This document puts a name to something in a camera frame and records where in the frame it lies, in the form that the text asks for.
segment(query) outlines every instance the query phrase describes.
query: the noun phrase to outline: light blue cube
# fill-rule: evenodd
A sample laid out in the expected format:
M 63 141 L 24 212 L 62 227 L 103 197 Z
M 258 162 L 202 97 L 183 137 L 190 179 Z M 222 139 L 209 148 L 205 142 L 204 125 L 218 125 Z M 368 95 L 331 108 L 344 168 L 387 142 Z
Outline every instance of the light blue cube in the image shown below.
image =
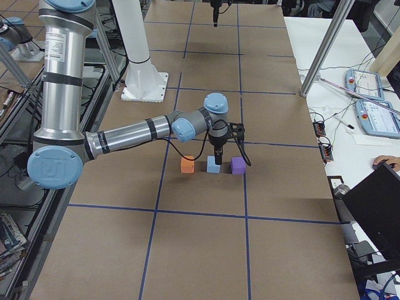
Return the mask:
M 214 156 L 207 156 L 207 173 L 219 173 L 221 166 L 215 164 Z

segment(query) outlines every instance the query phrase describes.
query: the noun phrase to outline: black chair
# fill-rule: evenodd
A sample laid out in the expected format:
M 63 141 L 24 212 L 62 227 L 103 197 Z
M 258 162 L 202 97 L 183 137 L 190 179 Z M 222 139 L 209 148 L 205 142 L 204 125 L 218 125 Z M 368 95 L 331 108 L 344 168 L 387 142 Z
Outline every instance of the black chair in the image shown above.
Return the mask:
M 360 33 L 367 31 L 369 20 L 374 12 L 375 6 L 378 4 L 380 0 L 356 0 L 354 2 L 347 19 L 353 20 L 355 25 L 357 26 Z M 322 12 L 322 17 L 326 19 L 331 19 L 338 8 L 340 0 L 336 0 L 332 11 Z

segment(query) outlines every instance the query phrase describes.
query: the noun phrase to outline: label on robot arm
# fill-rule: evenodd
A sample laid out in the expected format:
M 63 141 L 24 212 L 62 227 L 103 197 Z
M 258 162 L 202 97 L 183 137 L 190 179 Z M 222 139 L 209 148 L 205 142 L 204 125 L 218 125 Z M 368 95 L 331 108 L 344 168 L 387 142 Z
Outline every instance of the label on robot arm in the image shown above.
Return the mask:
M 46 32 L 46 55 L 45 59 L 51 61 L 65 60 L 66 34 Z

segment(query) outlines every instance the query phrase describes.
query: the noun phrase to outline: human hand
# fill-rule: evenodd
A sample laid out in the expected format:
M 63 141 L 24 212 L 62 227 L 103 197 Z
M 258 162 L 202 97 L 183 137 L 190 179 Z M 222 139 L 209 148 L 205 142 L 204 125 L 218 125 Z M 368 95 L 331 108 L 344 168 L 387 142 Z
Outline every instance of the human hand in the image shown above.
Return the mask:
M 391 156 L 391 155 L 380 155 L 374 160 L 373 164 L 377 165 L 383 161 L 386 164 L 391 164 L 393 171 L 395 171 L 395 172 L 400 171 L 400 157 Z

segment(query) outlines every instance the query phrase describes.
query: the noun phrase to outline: purple cube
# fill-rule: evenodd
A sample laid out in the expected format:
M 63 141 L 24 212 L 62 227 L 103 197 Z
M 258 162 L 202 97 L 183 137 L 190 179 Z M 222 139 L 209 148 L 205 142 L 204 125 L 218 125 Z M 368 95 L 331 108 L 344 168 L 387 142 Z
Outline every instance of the purple cube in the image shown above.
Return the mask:
M 232 174 L 244 174 L 246 172 L 246 162 L 243 157 L 232 157 L 231 169 Z

